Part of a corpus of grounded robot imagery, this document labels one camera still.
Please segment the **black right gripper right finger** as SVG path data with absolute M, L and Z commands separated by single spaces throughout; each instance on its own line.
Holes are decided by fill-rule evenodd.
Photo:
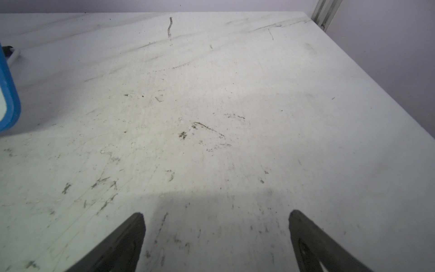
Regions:
M 289 230 L 301 272 L 370 272 L 357 258 L 299 210 L 289 217 Z

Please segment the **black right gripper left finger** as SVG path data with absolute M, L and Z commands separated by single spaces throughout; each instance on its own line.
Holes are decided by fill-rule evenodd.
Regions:
M 143 214 L 134 213 L 67 272 L 134 272 L 145 234 Z

